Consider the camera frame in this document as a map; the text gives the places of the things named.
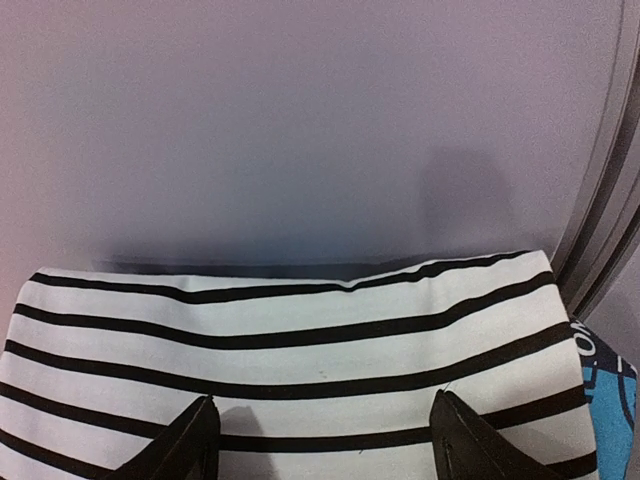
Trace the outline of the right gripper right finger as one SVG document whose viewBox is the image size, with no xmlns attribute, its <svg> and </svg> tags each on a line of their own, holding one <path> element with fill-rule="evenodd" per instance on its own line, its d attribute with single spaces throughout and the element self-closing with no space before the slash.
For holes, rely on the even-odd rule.
<svg viewBox="0 0 640 480">
<path fill-rule="evenodd" d="M 451 391 L 429 414 L 437 477 L 443 480 L 546 480 L 561 476 L 525 454 Z"/>
</svg>

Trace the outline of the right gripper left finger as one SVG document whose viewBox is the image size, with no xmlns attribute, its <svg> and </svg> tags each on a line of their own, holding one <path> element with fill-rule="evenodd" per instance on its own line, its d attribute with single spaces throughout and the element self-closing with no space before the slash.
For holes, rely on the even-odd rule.
<svg viewBox="0 0 640 480">
<path fill-rule="evenodd" d="M 107 480 L 218 478 L 221 423 L 211 396 L 196 398 L 139 454 Z"/>
</svg>

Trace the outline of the black white striped shirt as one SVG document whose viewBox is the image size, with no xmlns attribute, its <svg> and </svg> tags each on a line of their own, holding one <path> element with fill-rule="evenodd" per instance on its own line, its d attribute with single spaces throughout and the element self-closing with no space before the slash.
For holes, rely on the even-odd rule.
<svg viewBox="0 0 640 480">
<path fill-rule="evenodd" d="M 42 269 L 1 355 L 1 475 L 99 478 L 209 396 L 224 479 L 432 479 L 439 391 L 563 477 L 598 477 L 541 251 L 351 281 Z"/>
</svg>

